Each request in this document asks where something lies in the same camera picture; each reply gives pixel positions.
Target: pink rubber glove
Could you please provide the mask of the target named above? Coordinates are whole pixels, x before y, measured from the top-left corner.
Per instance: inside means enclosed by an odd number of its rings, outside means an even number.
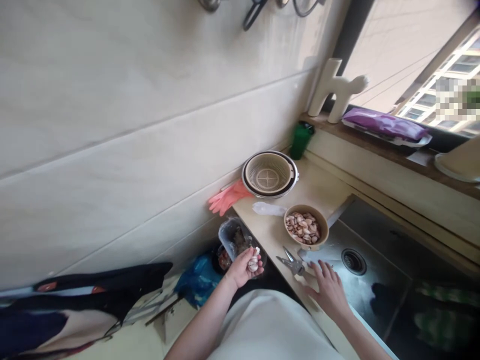
[[[220,216],[223,216],[238,200],[249,196],[253,195],[245,188],[242,179],[239,179],[233,185],[211,197],[208,203],[211,204],[210,210],[212,213],[216,214],[219,212]]]

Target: green water bottle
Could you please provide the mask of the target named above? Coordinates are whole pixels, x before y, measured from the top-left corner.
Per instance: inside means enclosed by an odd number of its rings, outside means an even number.
[[[299,121],[293,131],[293,144],[290,148],[290,157],[293,160],[300,160],[307,148],[307,145],[315,134],[315,127],[306,121]]]

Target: brown bowl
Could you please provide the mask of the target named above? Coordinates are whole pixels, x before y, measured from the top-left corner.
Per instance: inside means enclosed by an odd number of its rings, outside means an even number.
[[[315,244],[308,245],[306,243],[303,243],[301,241],[298,241],[292,234],[290,234],[290,231],[287,229],[287,216],[289,216],[291,213],[298,212],[300,214],[305,214],[305,213],[310,213],[313,215],[313,217],[316,219],[316,222],[319,227],[319,232],[320,232],[320,238]],[[327,224],[327,219],[322,215],[320,211],[317,209],[308,206],[308,205],[295,205],[290,207],[286,212],[285,215],[283,216],[283,226],[285,227],[285,231],[287,232],[288,236],[297,244],[301,246],[302,249],[307,250],[307,251],[317,251],[320,249],[320,246],[327,241],[327,238],[329,237],[329,225]]]

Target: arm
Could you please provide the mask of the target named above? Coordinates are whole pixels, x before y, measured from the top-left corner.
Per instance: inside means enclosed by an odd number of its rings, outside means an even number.
[[[337,324],[361,360],[391,360],[350,309],[340,276],[327,262],[319,260],[318,264],[320,267],[313,262],[310,266],[315,270],[319,292],[306,286],[308,295]]]
[[[261,261],[257,271],[248,270],[247,264],[253,254],[254,249],[250,247],[235,259],[205,305],[175,341],[165,360],[204,360],[210,356],[237,289],[264,272]]]

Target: person's left hand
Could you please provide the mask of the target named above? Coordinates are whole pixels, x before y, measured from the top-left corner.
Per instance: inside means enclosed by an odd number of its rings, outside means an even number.
[[[247,250],[238,255],[235,261],[225,274],[225,278],[234,283],[237,289],[241,288],[253,277],[256,277],[264,272],[263,263],[260,260],[262,257],[258,255],[258,270],[251,272],[248,268],[248,263],[254,255],[254,248],[249,247]]]

